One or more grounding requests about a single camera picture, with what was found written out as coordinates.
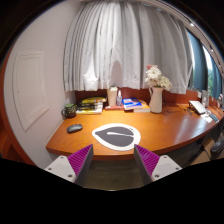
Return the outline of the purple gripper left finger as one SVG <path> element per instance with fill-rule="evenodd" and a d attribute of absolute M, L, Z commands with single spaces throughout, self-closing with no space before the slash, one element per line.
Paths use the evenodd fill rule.
<path fill-rule="evenodd" d="M 45 171 L 83 186 L 92 157 L 93 145 L 88 145 L 68 157 L 59 156 L 45 168 Z"/>

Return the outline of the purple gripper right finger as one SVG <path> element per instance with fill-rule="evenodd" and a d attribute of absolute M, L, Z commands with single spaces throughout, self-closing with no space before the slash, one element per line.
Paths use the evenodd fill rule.
<path fill-rule="evenodd" d="M 181 170 L 168 155 L 159 156 L 139 145 L 134 145 L 134 157 L 144 185 Z"/>

